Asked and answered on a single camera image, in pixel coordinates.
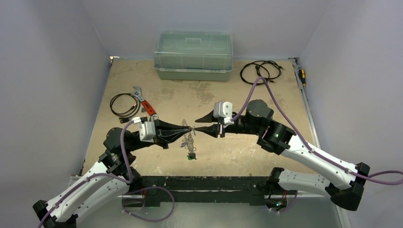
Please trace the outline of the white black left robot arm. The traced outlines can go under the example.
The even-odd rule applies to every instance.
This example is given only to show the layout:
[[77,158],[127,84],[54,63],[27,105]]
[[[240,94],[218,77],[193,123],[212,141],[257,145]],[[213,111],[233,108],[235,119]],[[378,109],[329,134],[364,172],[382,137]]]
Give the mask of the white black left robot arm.
[[131,153],[153,145],[167,149],[191,131],[161,120],[134,117],[123,128],[112,128],[106,136],[105,152],[74,184],[50,200],[39,200],[33,209],[40,228],[75,228],[85,216],[121,195],[145,196],[143,177],[131,167]]

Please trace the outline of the large metal keyring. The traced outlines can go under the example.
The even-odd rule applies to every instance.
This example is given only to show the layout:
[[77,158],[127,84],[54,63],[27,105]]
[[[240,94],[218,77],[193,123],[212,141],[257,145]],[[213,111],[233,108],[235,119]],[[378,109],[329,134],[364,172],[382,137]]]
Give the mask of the large metal keyring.
[[191,131],[183,135],[184,138],[182,139],[182,144],[180,147],[186,149],[188,151],[188,154],[194,154],[196,156],[197,148],[194,146],[195,135],[195,130],[193,127],[191,127]]

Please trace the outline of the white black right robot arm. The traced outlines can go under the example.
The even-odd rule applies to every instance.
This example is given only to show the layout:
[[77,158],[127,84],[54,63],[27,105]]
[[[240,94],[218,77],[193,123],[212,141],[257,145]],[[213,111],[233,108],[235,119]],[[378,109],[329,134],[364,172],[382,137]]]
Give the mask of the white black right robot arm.
[[316,174],[275,167],[262,188],[272,193],[304,191],[329,198],[337,206],[356,211],[365,190],[370,167],[338,159],[301,139],[296,131],[272,119],[274,111],[263,100],[252,100],[244,115],[236,114],[230,102],[216,102],[214,109],[196,120],[210,126],[195,130],[215,138],[226,133],[258,136],[263,150],[295,160]]

